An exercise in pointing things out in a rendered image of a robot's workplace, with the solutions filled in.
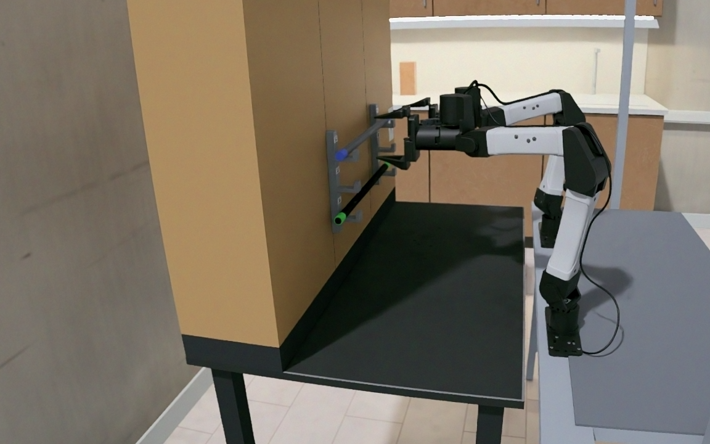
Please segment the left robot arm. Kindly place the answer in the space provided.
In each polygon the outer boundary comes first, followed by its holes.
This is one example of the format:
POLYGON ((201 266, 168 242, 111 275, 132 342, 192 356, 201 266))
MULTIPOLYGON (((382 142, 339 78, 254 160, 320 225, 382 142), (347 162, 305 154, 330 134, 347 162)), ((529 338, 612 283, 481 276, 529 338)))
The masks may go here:
POLYGON ((584 128, 573 126, 475 129, 473 99, 471 95, 457 93, 439 95, 439 120, 446 124, 436 138, 441 150, 482 158, 518 154, 563 157, 566 188, 563 217, 539 289, 549 304, 545 306, 549 356, 582 356, 577 323, 580 256, 595 204, 608 180, 604 156, 594 137, 584 128))

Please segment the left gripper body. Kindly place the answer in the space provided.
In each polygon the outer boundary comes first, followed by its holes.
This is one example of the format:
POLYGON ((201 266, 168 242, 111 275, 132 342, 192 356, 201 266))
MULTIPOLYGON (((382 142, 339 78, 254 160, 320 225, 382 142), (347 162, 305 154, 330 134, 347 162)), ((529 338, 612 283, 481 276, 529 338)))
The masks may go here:
POLYGON ((404 141, 405 170, 408 170, 411 162, 417 162, 420 150, 441 150, 439 142, 436 142, 436 138, 439 138, 441 125, 419 123, 419 113, 411 115, 410 105, 405 108, 405 117, 407 117, 407 136, 409 137, 404 141))

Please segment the grey flat panel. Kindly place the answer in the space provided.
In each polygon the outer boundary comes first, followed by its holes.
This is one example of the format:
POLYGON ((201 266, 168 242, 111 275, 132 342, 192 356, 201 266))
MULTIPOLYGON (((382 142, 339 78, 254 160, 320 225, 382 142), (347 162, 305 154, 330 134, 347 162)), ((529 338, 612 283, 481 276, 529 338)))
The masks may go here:
POLYGON ((582 356, 549 356, 532 202, 540 444, 595 444, 595 428, 704 436, 710 417, 710 250, 682 213, 595 217, 577 287, 582 356), (596 352, 606 345, 605 350, 596 352), (588 354, 588 352, 595 352, 588 354))

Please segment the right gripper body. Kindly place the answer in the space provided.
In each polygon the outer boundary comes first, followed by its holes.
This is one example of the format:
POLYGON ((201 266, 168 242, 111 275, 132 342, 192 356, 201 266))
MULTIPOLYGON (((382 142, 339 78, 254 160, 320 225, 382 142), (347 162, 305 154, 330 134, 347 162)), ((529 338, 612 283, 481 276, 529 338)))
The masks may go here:
MULTIPOLYGON (((428 106, 429 118, 439 118, 438 103, 431 104, 431 98, 426 99, 426 104, 428 106)), ((433 119, 433 124, 439 123, 439 119, 433 119)))

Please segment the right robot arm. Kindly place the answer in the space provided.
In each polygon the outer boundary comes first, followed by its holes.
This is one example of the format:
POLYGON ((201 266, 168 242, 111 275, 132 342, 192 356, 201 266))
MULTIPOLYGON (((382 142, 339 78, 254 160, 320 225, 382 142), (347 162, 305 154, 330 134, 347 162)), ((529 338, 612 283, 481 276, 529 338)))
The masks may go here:
MULTIPOLYGON (((552 113, 553 125, 575 125, 586 122, 584 113, 569 92, 551 92, 512 104, 490 107, 489 111, 497 123, 491 119, 487 109, 483 109, 482 113, 481 98, 476 87, 472 88, 468 95, 473 98, 475 128, 500 126, 497 124, 500 122, 501 125, 511 126, 526 119, 540 117, 548 113, 552 113)), ((534 196, 536 208, 544 213, 542 225, 541 222, 538 224, 542 248, 554 249, 561 218, 563 217, 563 212, 560 208, 564 198, 564 180, 563 157, 549 155, 549 162, 547 163, 543 181, 540 187, 536 188, 534 196)))

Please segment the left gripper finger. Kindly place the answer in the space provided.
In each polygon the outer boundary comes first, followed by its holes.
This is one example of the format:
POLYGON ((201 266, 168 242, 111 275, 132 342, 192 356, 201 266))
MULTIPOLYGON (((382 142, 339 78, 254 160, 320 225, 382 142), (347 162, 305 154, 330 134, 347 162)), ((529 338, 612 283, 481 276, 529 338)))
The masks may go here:
POLYGON ((405 170, 405 155, 378 155, 377 159, 393 164, 396 168, 401 170, 405 170))
POLYGON ((405 107, 402 107, 401 109, 394 110, 394 112, 390 113, 383 113, 383 115, 377 115, 374 118, 376 119, 403 119, 405 117, 405 107))

